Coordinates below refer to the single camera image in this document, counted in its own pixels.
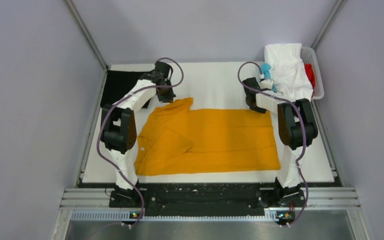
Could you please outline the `orange t-shirt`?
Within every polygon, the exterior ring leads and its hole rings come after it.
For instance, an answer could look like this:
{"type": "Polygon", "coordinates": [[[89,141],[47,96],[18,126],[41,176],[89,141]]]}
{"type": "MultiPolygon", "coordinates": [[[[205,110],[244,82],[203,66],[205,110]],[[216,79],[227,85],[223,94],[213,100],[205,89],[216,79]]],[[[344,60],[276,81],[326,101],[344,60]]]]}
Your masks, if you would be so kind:
{"type": "Polygon", "coordinates": [[[137,137],[140,176],[278,171],[269,113],[192,109],[193,98],[157,107],[137,137]]]}

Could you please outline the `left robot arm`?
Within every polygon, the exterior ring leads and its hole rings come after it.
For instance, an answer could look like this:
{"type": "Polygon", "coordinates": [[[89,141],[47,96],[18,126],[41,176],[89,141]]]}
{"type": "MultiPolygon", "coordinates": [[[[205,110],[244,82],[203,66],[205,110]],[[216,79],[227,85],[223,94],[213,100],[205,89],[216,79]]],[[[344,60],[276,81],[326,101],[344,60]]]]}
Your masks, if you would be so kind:
{"type": "Polygon", "coordinates": [[[137,142],[135,114],[154,96],[160,103],[174,101],[172,75],[170,64],[156,61],[153,70],[140,75],[122,99],[105,105],[101,110],[99,140],[109,150],[111,158],[107,162],[115,167],[117,173],[115,192],[129,207],[136,206],[141,198],[136,190],[138,177],[131,153],[137,142]]]}

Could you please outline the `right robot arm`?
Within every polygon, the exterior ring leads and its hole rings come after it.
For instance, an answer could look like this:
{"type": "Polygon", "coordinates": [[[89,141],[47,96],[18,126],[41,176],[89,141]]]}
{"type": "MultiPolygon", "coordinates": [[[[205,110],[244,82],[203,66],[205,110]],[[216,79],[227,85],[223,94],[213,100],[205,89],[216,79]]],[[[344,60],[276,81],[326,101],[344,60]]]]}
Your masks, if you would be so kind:
{"type": "Polygon", "coordinates": [[[284,145],[281,168],[275,178],[273,200],[279,206],[292,201],[304,203],[306,197],[301,183],[308,184],[302,172],[307,148],[319,131],[311,103],[306,98],[295,101],[275,95],[268,88],[261,88],[255,77],[241,80],[245,102],[255,112],[270,112],[277,117],[278,136],[284,145]]]}

